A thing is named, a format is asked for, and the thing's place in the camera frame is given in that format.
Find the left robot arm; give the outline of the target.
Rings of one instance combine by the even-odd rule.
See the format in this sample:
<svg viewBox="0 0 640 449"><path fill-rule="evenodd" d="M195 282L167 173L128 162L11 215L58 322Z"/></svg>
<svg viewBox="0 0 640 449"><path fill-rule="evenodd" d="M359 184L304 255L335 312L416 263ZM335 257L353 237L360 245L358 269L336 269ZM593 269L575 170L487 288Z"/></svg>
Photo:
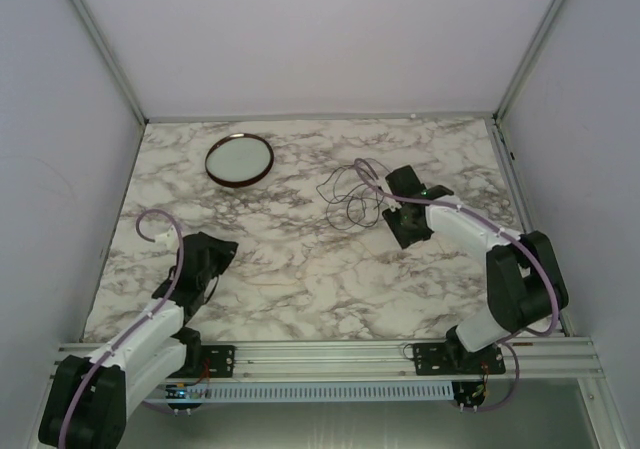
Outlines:
<svg viewBox="0 0 640 449"><path fill-rule="evenodd" d="M90 354L59 363L39 442L115 448L131 414L163 381L210 378L215 359L188 324L209 302L237 250L237 243L204 232L183 237L175 265L134 321Z"/></svg>

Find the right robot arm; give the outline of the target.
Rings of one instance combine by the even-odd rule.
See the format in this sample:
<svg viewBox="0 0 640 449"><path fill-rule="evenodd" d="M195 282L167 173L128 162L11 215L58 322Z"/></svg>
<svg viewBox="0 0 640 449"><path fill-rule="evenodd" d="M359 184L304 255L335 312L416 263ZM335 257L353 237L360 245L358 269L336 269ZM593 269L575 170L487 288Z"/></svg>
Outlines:
<svg viewBox="0 0 640 449"><path fill-rule="evenodd" d="M539 231L520 234L488 220L464 206L449 188L425 186L411 166L392 171L378 186L396 203L383 218L401 248L440 233L484 267L485 306L452 327L434 348L416 348L416 369L504 373L497 343L542 319L556 323L568 305L549 238Z"/></svg>

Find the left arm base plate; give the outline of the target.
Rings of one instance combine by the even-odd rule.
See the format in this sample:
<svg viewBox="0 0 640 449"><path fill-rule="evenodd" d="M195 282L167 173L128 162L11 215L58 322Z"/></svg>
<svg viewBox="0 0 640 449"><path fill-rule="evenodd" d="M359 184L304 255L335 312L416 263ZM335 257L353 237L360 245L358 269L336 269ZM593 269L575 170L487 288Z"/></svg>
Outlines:
<svg viewBox="0 0 640 449"><path fill-rule="evenodd" d="M173 379L231 378L235 368L236 347L205 344L187 351L185 364L170 375Z"/></svg>

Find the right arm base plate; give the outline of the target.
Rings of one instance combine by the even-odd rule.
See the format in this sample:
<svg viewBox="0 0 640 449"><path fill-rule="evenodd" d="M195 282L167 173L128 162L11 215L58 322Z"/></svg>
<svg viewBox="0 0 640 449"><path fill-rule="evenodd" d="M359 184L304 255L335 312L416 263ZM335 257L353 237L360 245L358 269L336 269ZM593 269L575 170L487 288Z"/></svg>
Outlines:
<svg viewBox="0 0 640 449"><path fill-rule="evenodd" d="M445 341L410 343L409 360L419 376L436 375L502 375L506 373L499 348L488 346L477 352L467 351L461 344Z"/></svg>

